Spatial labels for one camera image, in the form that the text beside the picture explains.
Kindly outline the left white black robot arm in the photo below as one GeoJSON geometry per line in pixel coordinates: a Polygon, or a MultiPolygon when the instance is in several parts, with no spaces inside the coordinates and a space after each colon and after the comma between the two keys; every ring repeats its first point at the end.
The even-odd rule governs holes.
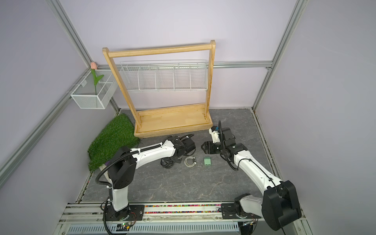
{"type": "Polygon", "coordinates": [[[103,209],[103,219],[122,221],[142,217],[141,212],[131,209],[128,200],[128,186],[134,179],[135,171],[156,160],[160,160],[161,166],[166,169],[173,167],[175,163],[181,163],[184,156],[189,157],[195,153],[196,147],[192,136],[194,134],[183,137],[167,136],[162,142],[154,145],[119,148],[95,179],[97,184],[105,185],[109,190],[109,198],[105,201],[107,206],[103,209]]]}

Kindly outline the green charger adapter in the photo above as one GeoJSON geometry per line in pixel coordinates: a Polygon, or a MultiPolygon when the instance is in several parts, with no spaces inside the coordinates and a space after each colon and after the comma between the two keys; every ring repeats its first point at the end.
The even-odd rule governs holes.
{"type": "Polygon", "coordinates": [[[204,157],[204,165],[205,166],[209,166],[211,165],[212,161],[211,161],[211,157],[204,157]]]}

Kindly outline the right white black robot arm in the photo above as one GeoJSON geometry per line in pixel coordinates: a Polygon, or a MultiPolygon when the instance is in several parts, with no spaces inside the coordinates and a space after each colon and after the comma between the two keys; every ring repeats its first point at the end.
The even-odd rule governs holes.
{"type": "Polygon", "coordinates": [[[227,214],[239,218],[251,215],[262,217],[274,231],[302,217],[294,184],[289,180],[282,181],[270,173],[243,144],[236,144],[234,141],[223,144],[208,141],[201,148],[206,154],[219,154],[233,170],[244,171],[262,194],[262,198],[249,193],[236,197],[230,209],[222,209],[227,214]]]}

